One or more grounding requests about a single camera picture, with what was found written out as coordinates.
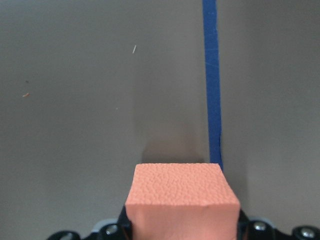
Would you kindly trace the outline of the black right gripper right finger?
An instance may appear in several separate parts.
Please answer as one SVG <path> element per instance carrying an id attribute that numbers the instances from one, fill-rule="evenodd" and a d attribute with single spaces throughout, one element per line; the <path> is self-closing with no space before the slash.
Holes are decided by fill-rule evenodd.
<path id="1" fill-rule="evenodd" d="M 248 224 L 249 224 L 249 218 L 247 217 L 245 212 L 242 209 L 240 209 L 239 217 L 237 221 L 236 240 L 248 239 Z"/>

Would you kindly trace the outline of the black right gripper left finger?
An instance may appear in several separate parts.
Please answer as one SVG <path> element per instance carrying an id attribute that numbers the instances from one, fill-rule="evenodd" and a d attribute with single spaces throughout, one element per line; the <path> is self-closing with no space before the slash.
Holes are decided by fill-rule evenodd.
<path id="1" fill-rule="evenodd" d="M 117 219 L 117 224 L 120 226 L 124 239 L 132 240 L 133 239 L 132 222 L 129 220 L 127 216 L 127 211 L 125 206 L 122 207 L 122 210 Z"/>

